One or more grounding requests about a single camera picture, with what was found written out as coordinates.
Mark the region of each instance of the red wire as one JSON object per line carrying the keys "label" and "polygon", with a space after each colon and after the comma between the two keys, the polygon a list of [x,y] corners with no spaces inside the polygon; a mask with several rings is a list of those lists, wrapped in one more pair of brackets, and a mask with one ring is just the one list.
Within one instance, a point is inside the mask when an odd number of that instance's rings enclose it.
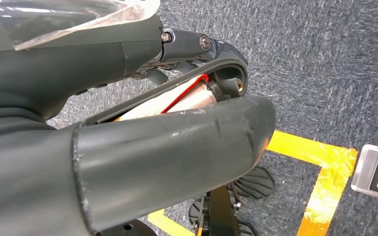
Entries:
{"label": "red wire", "polygon": [[176,105],[176,103],[178,103],[187,93],[189,93],[201,81],[209,82],[208,75],[201,74],[193,84],[191,84],[185,91],[179,94],[179,96],[177,96],[176,99],[173,100],[161,113],[163,114],[163,113],[168,112],[174,105]]}

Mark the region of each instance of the gray plastic cover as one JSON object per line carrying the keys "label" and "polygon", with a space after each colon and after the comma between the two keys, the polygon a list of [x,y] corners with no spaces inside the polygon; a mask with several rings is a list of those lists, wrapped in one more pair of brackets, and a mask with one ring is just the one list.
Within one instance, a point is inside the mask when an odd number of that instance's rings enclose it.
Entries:
{"label": "gray plastic cover", "polygon": [[159,6],[160,0],[0,0],[0,27],[22,50],[79,30],[146,20]]}

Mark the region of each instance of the screw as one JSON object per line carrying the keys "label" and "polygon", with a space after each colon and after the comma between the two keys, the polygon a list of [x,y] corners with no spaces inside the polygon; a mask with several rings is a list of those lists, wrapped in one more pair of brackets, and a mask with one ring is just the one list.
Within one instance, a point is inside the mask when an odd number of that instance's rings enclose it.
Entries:
{"label": "screw", "polygon": [[211,40],[207,36],[203,35],[200,38],[200,44],[202,50],[207,51],[211,47]]}
{"label": "screw", "polygon": [[161,40],[163,41],[163,43],[168,43],[172,41],[172,36],[169,33],[164,33],[161,35]]}

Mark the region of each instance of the beige component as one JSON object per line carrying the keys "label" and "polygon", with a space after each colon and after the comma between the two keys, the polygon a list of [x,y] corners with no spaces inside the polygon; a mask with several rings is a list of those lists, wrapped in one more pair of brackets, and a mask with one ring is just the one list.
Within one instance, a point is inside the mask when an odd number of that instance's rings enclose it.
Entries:
{"label": "beige component", "polygon": [[[176,100],[176,98],[178,98],[188,88],[193,86],[194,83],[197,83],[197,80],[198,77],[195,77],[171,91],[165,92],[156,98],[144,102],[131,111],[125,113],[119,120],[135,119],[161,114],[170,104],[173,103],[173,101]],[[167,112],[169,113],[199,108],[216,102],[217,100],[212,92],[208,90],[207,86],[203,83],[199,83]]]}

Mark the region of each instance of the yellow floor marking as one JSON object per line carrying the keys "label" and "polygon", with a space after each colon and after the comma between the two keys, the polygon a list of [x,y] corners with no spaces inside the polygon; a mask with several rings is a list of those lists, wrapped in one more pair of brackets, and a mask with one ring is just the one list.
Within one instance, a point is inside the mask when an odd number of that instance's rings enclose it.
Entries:
{"label": "yellow floor marking", "polygon": [[164,209],[149,214],[148,221],[171,236],[195,236],[194,233],[164,215]]}
{"label": "yellow floor marking", "polygon": [[[321,166],[297,235],[324,236],[353,173],[357,151],[280,131],[275,131],[267,149]],[[171,236],[194,236],[194,233],[164,216],[164,209],[149,214],[148,220]]]}

